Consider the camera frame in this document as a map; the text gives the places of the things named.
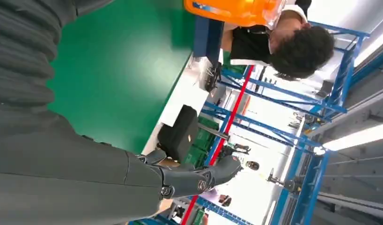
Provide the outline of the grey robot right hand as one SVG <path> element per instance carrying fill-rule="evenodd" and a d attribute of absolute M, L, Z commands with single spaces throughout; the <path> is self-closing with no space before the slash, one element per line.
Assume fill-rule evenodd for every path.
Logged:
<path fill-rule="evenodd" d="M 114 225 L 147 218 L 163 199 L 231 180 L 236 157 L 196 171 L 143 163 L 76 134 L 64 119 L 0 117 L 0 225 Z"/>

